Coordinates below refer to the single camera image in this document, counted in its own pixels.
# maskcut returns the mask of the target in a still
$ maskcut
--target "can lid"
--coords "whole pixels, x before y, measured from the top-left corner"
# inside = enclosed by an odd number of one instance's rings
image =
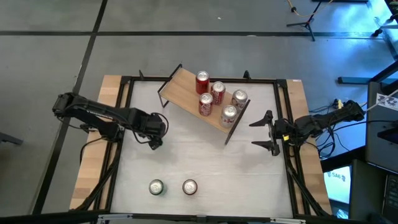
[[[187,195],[193,195],[198,190],[198,185],[194,180],[186,180],[182,185],[182,190]]]
[[[200,95],[200,101],[202,103],[208,104],[208,103],[211,103],[213,101],[213,97],[211,96],[210,93],[204,93],[204,94]]]
[[[238,99],[238,100],[245,100],[248,98],[248,94],[244,91],[244,90],[236,90],[234,92],[234,96]]]
[[[161,180],[155,179],[149,184],[149,192],[153,195],[159,195],[163,191],[163,182]]]
[[[197,78],[200,81],[206,81],[207,79],[209,79],[209,74],[205,71],[200,71],[198,72]]]
[[[213,84],[213,90],[214,90],[214,91],[218,91],[218,92],[224,91],[224,90],[225,90],[225,85],[224,85],[224,83],[219,82],[219,81],[214,82],[214,84]]]
[[[237,111],[236,111],[236,108],[234,106],[226,105],[223,108],[223,113],[224,113],[225,116],[233,117],[233,116],[236,115]]]

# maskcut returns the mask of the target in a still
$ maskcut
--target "concrete floor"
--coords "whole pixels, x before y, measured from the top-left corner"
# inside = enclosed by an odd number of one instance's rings
[[[294,1],[309,14],[316,3]],[[0,0],[1,30],[91,31],[100,0]],[[315,16],[315,32],[373,32],[385,17],[383,0],[332,3]],[[280,0],[113,0],[100,31],[201,30],[303,32],[287,28],[305,18]],[[0,131],[24,140],[0,144],[0,216],[30,212],[59,121],[51,108],[59,93],[71,91],[89,37],[0,36]],[[372,77],[393,62],[383,38],[367,37],[97,37],[80,94],[97,99],[103,75],[169,75],[179,64],[219,77],[303,80],[310,108],[335,98],[366,101],[365,86],[341,86],[339,76]],[[364,126],[339,132],[349,149],[364,144]],[[69,129],[44,212],[68,210],[78,173],[83,131]],[[333,155],[345,150],[337,145]]]

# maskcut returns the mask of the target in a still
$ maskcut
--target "soda can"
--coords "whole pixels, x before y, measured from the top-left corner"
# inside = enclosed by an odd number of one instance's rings
[[[204,93],[199,97],[199,113],[203,116],[209,116],[213,108],[213,97],[210,93]]]
[[[236,90],[232,94],[231,104],[236,107],[238,113],[242,111],[248,100],[248,94],[244,90]]]
[[[149,192],[152,195],[160,195],[165,192],[165,185],[161,180],[155,179],[149,183]]]
[[[220,118],[220,125],[224,128],[232,127],[233,123],[235,122],[236,115],[238,111],[232,105],[224,106],[223,110],[221,111],[221,118]]]
[[[222,82],[214,82],[211,86],[211,96],[213,97],[213,104],[220,105],[223,102],[225,94],[225,85]]]
[[[198,184],[194,180],[188,179],[182,184],[182,190],[187,195],[193,195],[198,190]]]
[[[205,71],[198,72],[196,81],[197,81],[197,93],[199,94],[207,93],[209,90],[209,83],[210,83],[209,74]]]

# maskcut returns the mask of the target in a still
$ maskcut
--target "tripod stand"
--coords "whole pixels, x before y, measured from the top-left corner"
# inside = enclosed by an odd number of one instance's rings
[[[316,7],[315,10],[313,11],[312,15],[310,16],[310,18],[308,19],[307,22],[299,22],[299,23],[295,23],[295,24],[286,24],[286,26],[287,26],[287,27],[290,27],[290,26],[302,26],[302,27],[306,28],[307,30],[310,31],[310,34],[311,34],[311,37],[312,37],[312,41],[315,41],[315,37],[314,37],[314,35],[313,35],[313,32],[312,32],[310,23],[313,21],[313,16],[314,16],[315,13],[317,12],[317,10],[318,10],[319,6],[321,5],[321,3],[322,3],[321,1],[318,3],[317,7]],[[293,7],[293,8],[291,9],[292,12],[294,12],[294,11],[296,11],[296,10],[297,10],[296,7]]]

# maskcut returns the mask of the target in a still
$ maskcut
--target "wooden shelf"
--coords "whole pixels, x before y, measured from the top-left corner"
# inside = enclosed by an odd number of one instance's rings
[[[232,128],[224,128],[220,125],[221,110],[224,106],[231,104],[232,94],[225,91],[223,102],[220,105],[213,105],[213,111],[209,116],[202,116],[199,113],[199,94],[196,92],[196,76],[184,68],[179,68],[173,78],[160,92],[160,95],[185,109],[196,117],[206,121],[220,131],[228,134]]]

